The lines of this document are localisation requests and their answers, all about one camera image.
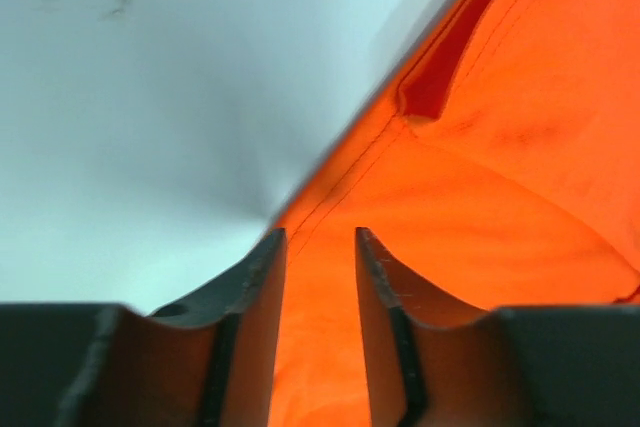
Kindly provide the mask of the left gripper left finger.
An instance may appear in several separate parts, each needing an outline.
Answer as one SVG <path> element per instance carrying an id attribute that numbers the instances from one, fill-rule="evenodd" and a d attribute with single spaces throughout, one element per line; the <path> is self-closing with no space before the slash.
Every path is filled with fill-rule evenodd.
<path id="1" fill-rule="evenodd" d="M 264 426 L 287 238 L 144 316 L 114 303 L 1 308 L 5 426 Z"/>

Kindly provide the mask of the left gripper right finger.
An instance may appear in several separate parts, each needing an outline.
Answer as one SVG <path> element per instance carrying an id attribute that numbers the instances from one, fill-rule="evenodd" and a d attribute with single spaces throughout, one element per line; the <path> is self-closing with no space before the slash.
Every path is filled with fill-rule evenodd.
<path id="1" fill-rule="evenodd" d="M 355 232 L 375 426 L 635 426 L 639 310 L 475 308 Z"/>

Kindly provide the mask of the orange t shirt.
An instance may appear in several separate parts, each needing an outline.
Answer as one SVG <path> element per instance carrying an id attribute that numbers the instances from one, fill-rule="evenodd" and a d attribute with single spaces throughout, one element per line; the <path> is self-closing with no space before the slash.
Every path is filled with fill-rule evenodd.
<path id="1" fill-rule="evenodd" d="M 455 0 L 281 215 L 270 422 L 370 422 L 366 227 L 489 310 L 639 300 L 639 0 Z"/>

